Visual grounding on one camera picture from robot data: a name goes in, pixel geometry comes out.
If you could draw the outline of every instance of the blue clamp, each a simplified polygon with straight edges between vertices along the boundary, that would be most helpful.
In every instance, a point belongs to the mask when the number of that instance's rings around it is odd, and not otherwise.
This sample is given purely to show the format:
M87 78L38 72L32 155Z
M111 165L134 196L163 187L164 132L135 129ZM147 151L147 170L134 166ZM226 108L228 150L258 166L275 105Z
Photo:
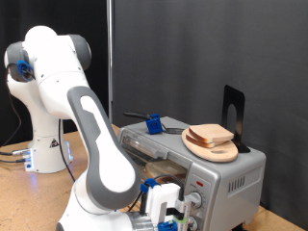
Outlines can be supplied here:
M159 231L177 231L177 223L173 220L158 224Z
M33 68L25 61L20 60L17 62L17 70L21 75L21 78L26 81L30 82L33 80L34 71Z
M144 184L141 184L141 191L143 191L144 193L147 193L148 187L151 187L153 189L154 186L157 186L157 185L158 183L156 182L155 179L148 178L147 180L144 181Z
M151 115L151 119L146 120L146 126L148 128L148 132L153 135L157 133L163 132L162 122L159 114Z

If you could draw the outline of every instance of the bread slice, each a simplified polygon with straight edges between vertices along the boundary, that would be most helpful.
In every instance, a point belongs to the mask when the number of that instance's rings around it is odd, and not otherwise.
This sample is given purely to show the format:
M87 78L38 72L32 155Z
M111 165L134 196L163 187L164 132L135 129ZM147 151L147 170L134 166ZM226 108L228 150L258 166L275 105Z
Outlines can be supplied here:
M194 143L198 146L207 147L207 148L215 147L215 146L220 145L220 144L225 142L225 141L217 141L217 142L199 141L199 140L195 139L190 132L188 134L186 134L186 140L189 141L189 142L192 142L192 143Z
M219 124L201 124L190 127L190 134L198 141L210 143L217 141L231 141L233 133Z

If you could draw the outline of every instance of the blue light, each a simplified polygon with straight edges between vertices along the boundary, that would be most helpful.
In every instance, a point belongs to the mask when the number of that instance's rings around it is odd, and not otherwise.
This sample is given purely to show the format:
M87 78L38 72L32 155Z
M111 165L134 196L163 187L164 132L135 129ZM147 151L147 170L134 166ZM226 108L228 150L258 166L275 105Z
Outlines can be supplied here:
M71 150L70 150L69 141L67 142L67 148L68 148L69 161L71 162L74 158L73 158L72 155L71 155Z

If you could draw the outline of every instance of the black curtain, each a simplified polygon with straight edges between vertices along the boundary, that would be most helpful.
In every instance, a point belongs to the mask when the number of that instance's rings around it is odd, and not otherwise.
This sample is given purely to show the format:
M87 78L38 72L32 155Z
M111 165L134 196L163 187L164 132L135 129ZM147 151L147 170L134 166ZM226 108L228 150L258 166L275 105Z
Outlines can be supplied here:
M32 27L44 25L58 35L75 34L90 45L92 60L85 71L90 87L108 113L108 36L106 1L101 0L2 0L0 1L0 57L14 42L23 41ZM5 86L5 68L0 63L0 144L17 126ZM10 143L32 139L32 124L28 110L16 98L14 105L20 113L22 126ZM64 131L76 131L71 120L64 122Z
M242 91L262 203L308 230L308 2L115 0L115 25L114 124L220 123L224 86Z

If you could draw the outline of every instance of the silver toaster oven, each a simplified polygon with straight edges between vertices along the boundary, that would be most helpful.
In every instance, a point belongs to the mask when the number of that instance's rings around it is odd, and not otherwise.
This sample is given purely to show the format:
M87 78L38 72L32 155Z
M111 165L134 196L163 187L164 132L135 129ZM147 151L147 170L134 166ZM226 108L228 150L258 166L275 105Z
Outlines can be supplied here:
M186 129L190 125L170 117L161 121L166 127ZM168 173L185 183L185 194L200 195L191 216L198 231L229 231L250 223L258 212L266 156L250 148L229 163L214 163L191 153L181 135L150 135L145 122L119 130L117 138L141 172L141 180Z

